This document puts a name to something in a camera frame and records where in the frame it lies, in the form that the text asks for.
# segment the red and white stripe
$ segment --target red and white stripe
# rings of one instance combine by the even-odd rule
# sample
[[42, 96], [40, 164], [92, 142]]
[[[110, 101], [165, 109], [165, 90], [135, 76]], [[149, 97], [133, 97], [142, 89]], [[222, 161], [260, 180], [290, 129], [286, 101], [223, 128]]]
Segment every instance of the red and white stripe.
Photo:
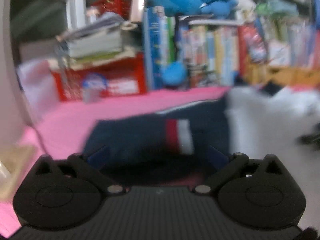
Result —
[[193, 154], [194, 147], [189, 120], [168, 119], [166, 121], [166, 143], [174, 154]]

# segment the screw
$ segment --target screw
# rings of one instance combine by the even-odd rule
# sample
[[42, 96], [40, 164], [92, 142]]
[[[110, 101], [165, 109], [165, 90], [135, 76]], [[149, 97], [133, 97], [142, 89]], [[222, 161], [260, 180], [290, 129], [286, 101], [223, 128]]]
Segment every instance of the screw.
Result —
[[123, 191], [123, 187], [120, 185], [111, 185], [108, 187], [108, 192], [112, 194], [119, 194]]
[[195, 191], [199, 194], [208, 194], [211, 191], [211, 188], [207, 185], [196, 186]]

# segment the red box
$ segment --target red box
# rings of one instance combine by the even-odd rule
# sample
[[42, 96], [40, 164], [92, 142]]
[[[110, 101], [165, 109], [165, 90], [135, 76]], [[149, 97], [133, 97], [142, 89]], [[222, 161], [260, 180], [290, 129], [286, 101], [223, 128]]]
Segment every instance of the red box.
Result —
[[128, 20], [131, 1], [132, 0], [98, 0], [91, 5], [97, 6], [101, 14], [104, 12], [114, 12], [119, 14], [123, 19]]
[[101, 97], [127, 96], [144, 94], [147, 87], [144, 78], [143, 54], [135, 58], [124, 58], [99, 67], [82, 70], [65, 70], [67, 84], [62, 81], [59, 71], [53, 72], [60, 101], [83, 99], [83, 83], [89, 74], [97, 74], [107, 81], [106, 89], [101, 91]]

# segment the white wall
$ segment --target white wall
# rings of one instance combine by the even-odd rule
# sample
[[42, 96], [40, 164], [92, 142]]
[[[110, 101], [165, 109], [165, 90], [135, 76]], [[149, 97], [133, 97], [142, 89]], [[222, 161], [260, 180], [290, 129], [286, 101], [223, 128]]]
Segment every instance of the white wall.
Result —
[[28, 118], [13, 67], [9, 9], [10, 0], [0, 0], [0, 147], [21, 136]]
[[21, 62], [39, 57], [55, 57], [55, 39], [23, 43], [19, 46]]

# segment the black cat ear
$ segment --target black cat ear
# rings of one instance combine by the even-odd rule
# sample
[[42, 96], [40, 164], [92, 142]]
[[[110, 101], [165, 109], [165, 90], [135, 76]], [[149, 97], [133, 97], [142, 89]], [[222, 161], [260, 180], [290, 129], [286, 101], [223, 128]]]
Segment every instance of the black cat ear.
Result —
[[293, 240], [320, 240], [320, 237], [318, 238], [318, 232], [314, 228], [307, 228]]

